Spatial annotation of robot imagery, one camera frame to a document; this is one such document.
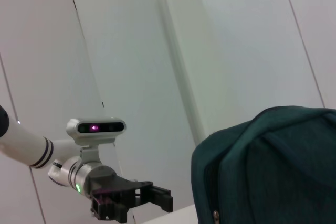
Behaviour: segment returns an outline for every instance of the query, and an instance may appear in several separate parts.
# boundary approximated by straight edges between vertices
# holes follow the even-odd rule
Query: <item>white wall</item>
[[[0,0],[0,5],[5,7],[0,10],[0,50],[21,124],[36,134],[57,140],[69,138],[66,134],[69,119],[103,116],[73,1]],[[113,146],[103,146],[100,151],[102,161],[118,172]],[[13,203],[18,207],[17,218],[23,223],[41,223],[28,168],[8,163],[21,172],[16,175],[21,178],[18,180],[21,185],[13,183],[18,188],[9,187],[13,200],[17,201]],[[91,216],[91,202],[73,189],[54,184],[48,178],[48,168],[33,173],[47,224],[99,222]]]
[[[205,134],[322,106],[288,0],[168,0]]]
[[[336,108],[336,2],[291,0],[326,107]]]
[[[123,174],[172,190],[174,209],[193,203],[195,147],[154,0],[75,0],[106,115],[126,121],[116,142]],[[165,214],[134,210],[137,223]]]
[[[15,118],[1,62],[0,105],[10,116]],[[1,224],[43,224],[29,168],[9,157],[0,155],[0,173]]]

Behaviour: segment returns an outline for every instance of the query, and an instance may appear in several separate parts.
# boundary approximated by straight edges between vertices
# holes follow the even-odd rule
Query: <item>teal backpack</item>
[[[335,224],[336,110],[274,107],[212,134],[192,187],[199,224]]]

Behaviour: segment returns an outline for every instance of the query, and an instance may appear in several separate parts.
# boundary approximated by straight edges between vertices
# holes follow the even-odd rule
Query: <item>zipper pull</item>
[[[214,211],[214,220],[215,220],[215,224],[219,224],[219,212],[218,211]]]

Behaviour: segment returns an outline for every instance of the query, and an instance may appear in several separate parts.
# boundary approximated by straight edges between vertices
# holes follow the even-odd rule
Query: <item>white robotic arm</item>
[[[71,119],[67,133],[73,140],[53,142],[25,130],[0,106],[0,152],[35,169],[52,163],[50,179],[91,199],[97,219],[126,223],[130,208],[148,202],[172,212],[169,190],[126,180],[100,162],[98,145],[113,143],[125,130],[125,122],[117,118]]]

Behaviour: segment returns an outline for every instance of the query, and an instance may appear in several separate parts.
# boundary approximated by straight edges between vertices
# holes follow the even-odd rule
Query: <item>teal fabric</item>
[[[336,223],[336,111],[267,109],[194,151],[201,224]]]

